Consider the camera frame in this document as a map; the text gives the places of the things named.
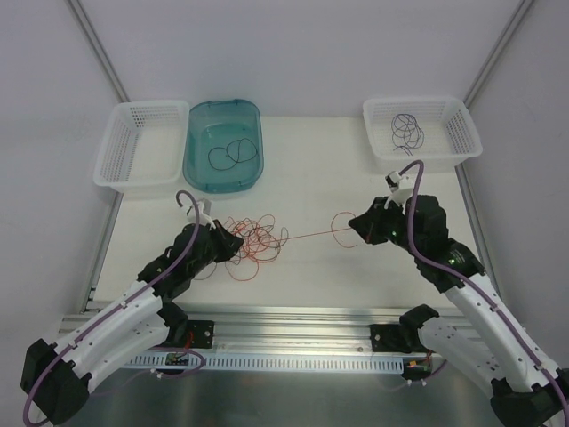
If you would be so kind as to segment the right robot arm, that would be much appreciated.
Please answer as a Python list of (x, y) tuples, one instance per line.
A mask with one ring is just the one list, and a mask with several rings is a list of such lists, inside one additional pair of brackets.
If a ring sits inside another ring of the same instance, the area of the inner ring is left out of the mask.
[(433, 351), (461, 370), (490, 399), (505, 426), (557, 424), (568, 417), (568, 371), (549, 358), (512, 317), (472, 251), (450, 238), (434, 196), (399, 205), (377, 197), (348, 225), (368, 245), (390, 242), (413, 257), (421, 276), (469, 321), (481, 345), (427, 304), (378, 329), (392, 351)]

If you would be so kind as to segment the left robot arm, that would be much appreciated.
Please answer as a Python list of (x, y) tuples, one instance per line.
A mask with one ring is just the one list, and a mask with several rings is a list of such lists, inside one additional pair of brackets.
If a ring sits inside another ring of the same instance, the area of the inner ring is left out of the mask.
[(174, 299), (206, 267), (234, 258), (243, 243), (217, 220), (190, 223), (96, 316), (56, 342), (31, 344), (20, 380), (28, 396), (24, 424), (32, 425), (32, 406), (44, 414), (41, 425), (68, 421), (102, 382), (146, 350), (191, 352), (194, 333)]

